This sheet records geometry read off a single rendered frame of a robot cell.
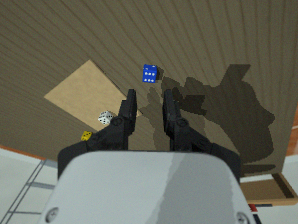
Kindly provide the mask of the yellow die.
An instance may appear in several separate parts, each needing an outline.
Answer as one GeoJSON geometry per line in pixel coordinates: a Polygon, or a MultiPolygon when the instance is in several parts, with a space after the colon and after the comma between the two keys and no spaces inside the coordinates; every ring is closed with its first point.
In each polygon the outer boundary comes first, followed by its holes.
{"type": "Polygon", "coordinates": [[[92,132],[84,131],[81,140],[88,140],[89,137],[91,137],[91,135],[92,135],[92,132]]]}

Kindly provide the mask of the tan mat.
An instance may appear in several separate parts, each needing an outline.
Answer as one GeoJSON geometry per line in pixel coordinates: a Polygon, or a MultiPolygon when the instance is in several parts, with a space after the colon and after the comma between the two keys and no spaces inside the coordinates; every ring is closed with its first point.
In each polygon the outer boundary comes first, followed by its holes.
{"type": "Polygon", "coordinates": [[[100,131],[109,125],[98,120],[100,114],[108,111],[113,117],[118,116],[121,102],[127,97],[89,59],[44,98],[100,131]]]}

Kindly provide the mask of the white die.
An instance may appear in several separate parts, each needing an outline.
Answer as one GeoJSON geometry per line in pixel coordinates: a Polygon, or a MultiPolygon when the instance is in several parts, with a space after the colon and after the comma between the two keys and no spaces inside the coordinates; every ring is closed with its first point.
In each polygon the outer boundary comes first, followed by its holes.
{"type": "Polygon", "coordinates": [[[113,116],[108,111],[105,111],[100,114],[98,120],[103,124],[108,124],[110,123],[110,120],[112,119],[112,117],[113,116]]]}

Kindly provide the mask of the blue die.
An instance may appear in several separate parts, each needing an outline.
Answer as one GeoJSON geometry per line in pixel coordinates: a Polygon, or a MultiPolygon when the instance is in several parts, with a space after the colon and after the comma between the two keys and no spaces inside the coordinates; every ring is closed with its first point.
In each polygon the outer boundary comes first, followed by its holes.
{"type": "Polygon", "coordinates": [[[143,82],[155,83],[157,75],[157,66],[144,65],[143,68],[143,82]]]}

